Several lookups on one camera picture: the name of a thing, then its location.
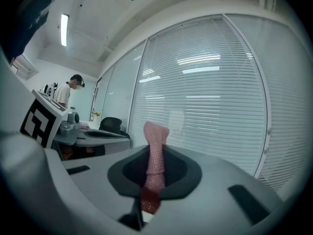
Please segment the man in white t-shirt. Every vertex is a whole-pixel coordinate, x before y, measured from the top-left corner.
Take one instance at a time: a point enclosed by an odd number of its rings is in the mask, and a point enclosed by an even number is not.
[[[83,78],[81,75],[74,75],[69,82],[61,84],[55,91],[53,99],[67,108],[70,89],[79,90],[83,88]]]

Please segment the pink mesh object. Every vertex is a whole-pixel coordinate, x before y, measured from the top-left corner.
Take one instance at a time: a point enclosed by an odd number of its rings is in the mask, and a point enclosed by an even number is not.
[[[165,188],[164,160],[162,145],[170,130],[151,122],[143,127],[145,138],[150,145],[150,157],[147,169],[147,179],[141,194],[142,210],[154,214],[159,208],[159,193]]]

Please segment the white t-shirt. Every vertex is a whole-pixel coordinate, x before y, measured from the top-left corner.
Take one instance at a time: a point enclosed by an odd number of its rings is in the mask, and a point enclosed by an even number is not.
[[[61,84],[55,91],[53,99],[58,103],[65,104],[65,107],[68,106],[70,87],[68,84]]]

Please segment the white ceiling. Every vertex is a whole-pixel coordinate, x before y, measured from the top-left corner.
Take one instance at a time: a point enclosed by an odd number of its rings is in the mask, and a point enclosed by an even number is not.
[[[44,25],[48,46],[39,58],[98,77],[120,41],[155,13],[185,0],[55,0]],[[69,14],[67,47],[60,21]]]

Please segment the ceiling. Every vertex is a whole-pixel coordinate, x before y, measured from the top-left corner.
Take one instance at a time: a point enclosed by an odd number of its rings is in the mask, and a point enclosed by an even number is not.
[[[44,25],[47,46],[40,59],[98,77],[121,40],[155,13],[185,0],[55,0]],[[60,22],[69,14],[67,47]]]

